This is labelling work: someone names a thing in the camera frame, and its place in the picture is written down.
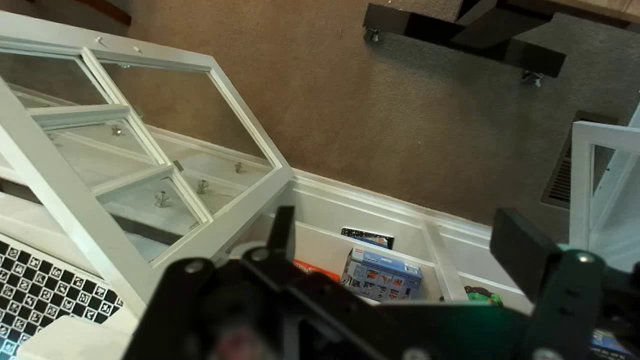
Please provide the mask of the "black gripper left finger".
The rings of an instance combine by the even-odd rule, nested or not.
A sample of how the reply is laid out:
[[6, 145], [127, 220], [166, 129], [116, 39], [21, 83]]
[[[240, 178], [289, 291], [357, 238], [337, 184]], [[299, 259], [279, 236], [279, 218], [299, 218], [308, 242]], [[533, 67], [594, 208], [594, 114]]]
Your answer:
[[296, 211], [292, 207], [279, 207], [276, 211], [271, 230], [267, 236], [267, 251], [277, 256], [292, 260], [296, 249], [296, 226], [293, 226]]

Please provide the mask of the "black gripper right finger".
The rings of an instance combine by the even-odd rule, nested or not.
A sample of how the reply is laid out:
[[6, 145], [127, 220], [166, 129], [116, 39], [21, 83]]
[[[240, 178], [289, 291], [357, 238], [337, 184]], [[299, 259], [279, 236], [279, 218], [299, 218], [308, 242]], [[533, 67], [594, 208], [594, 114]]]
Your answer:
[[491, 222], [490, 254], [539, 312], [561, 259], [558, 245], [517, 211], [498, 208]]

